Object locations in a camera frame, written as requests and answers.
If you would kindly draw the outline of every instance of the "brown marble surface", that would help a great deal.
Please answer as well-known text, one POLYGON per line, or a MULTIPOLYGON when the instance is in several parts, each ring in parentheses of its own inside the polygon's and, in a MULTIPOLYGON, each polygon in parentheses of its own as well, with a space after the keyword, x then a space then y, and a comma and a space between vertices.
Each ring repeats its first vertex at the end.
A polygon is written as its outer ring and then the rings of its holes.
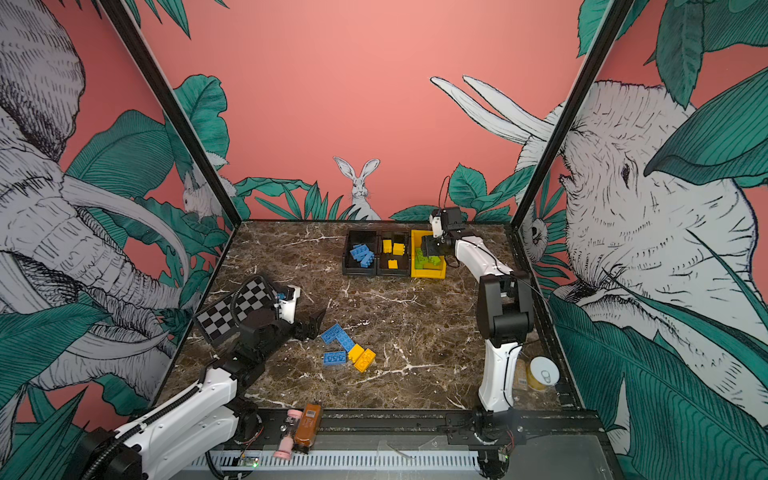
MULTIPOLYGON (((322 331, 339 323, 355 342, 376 353, 364 373, 352 364, 323 367, 323 353, 341 350, 319 337, 290 340, 267 361, 247 396, 265 408, 321 401, 325 408, 470 409, 477 402, 485 347, 475 324, 477 283, 469 270, 448 268, 444 280, 343 276, 346 231, 427 229, 381 223, 246 222, 219 270, 206 305, 261 273, 275 283, 302 288, 297 319, 327 308, 322 331)), ((472 226, 485 245, 514 263, 502 226, 472 226)), ((218 349, 222 353, 233 337, 218 349)), ((528 341, 538 338, 534 332, 528 341)), ((197 326, 190 331, 159 402, 190 385, 214 349, 197 326)), ((523 347, 521 358, 542 355, 541 344, 523 347)), ((560 409, 554 388, 515 389, 515 407, 560 409)))

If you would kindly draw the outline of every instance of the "checkerboard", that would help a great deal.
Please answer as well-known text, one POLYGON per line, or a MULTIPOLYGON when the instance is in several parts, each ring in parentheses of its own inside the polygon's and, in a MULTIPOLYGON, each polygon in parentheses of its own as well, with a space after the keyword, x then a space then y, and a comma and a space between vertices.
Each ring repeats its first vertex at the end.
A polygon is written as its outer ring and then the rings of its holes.
POLYGON ((255 276, 244 287, 198 313, 195 321, 203 331, 205 340, 217 346, 237 332, 248 313, 274 305, 275 297, 272 286, 261 276, 255 276), (238 293, 240 295, 233 303, 233 296, 238 293))

